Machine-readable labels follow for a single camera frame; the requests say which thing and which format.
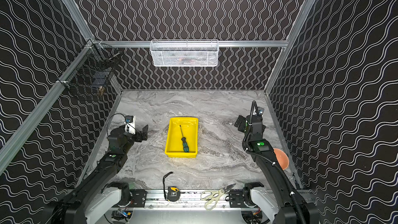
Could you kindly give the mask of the green handled screwdriver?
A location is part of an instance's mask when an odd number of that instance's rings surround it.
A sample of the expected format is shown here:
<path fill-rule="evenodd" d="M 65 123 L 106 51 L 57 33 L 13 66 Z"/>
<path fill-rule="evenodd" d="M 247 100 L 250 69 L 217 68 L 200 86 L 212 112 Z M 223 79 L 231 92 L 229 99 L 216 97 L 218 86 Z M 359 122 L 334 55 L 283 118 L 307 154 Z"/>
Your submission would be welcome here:
<path fill-rule="evenodd" d="M 180 131 L 181 131 L 181 135 L 182 135 L 181 140 L 182 140 L 182 145 L 183 145 L 183 151 L 184 151 L 184 152 L 189 152 L 189 146 L 188 146 L 186 137 L 185 137 L 184 134 L 183 134 L 182 126 L 180 125 L 179 127 L 180 127 Z"/>

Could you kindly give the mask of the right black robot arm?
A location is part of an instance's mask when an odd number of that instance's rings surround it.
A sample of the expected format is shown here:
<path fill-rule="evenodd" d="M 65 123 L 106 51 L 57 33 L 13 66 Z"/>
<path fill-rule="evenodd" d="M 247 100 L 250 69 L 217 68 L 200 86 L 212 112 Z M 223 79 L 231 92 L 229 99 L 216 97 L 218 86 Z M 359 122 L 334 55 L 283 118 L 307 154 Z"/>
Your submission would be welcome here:
<path fill-rule="evenodd" d="M 262 187 L 250 187 L 246 194 L 249 203 L 260 208 L 271 224 L 318 224 L 320 215 L 316 205 L 307 202 L 295 189 L 277 161 L 274 148 L 263 138 L 265 125 L 257 115 L 238 116 L 234 126 L 244 133 L 242 147 L 261 169 L 275 199 L 262 193 Z"/>

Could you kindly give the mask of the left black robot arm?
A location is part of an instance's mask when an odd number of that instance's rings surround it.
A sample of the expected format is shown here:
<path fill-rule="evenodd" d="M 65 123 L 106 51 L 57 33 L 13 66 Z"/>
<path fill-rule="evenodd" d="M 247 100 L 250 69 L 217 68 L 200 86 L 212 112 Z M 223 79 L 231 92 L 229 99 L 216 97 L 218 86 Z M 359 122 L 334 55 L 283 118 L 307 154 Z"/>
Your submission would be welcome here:
<path fill-rule="evenodd" d="M 110 183 L 120 172 L 127 154 L 135 143 L 148 139 L 148 125 L 131 134 L 124 125 L 110 132 L 108 150 L 96 168 L 77 188 L 59 201 L 47 204 L 42 224 L 94 224 L 110 208 L 125 208 L 132 203 L 128 183 Z"/>

